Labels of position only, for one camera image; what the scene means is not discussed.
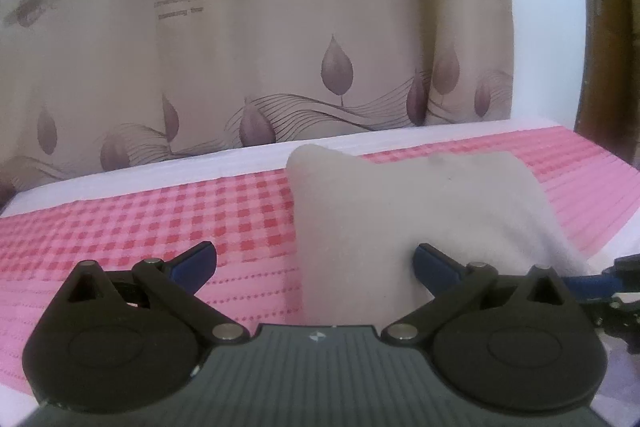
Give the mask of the pink checked bed sheet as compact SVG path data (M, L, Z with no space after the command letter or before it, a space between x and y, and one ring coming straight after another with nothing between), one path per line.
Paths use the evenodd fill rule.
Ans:
M511 119L336 136L324 146L375 161L504 150L541 183L590 265L639 249L639 173L554 122ZM1 216L1 421L36 408L22 369L29 334L80 260L127 269L209 241L217 280L202 295L246 325L299 316L292 143L225 150L75 180L17 195Z

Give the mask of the beige leaf print curtain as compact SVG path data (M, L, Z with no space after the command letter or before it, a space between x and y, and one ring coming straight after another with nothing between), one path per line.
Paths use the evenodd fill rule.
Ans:
M506 119L511 0L1 0L1 197L326 136Z

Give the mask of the beige knit sweater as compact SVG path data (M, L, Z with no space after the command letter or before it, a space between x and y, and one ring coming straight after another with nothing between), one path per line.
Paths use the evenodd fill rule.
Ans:
M384 164L318 145L286 164L303 314L316 325L387 324L432 295L414 277L430 244L467 265L586 275L541 184L510 153L432 154Z

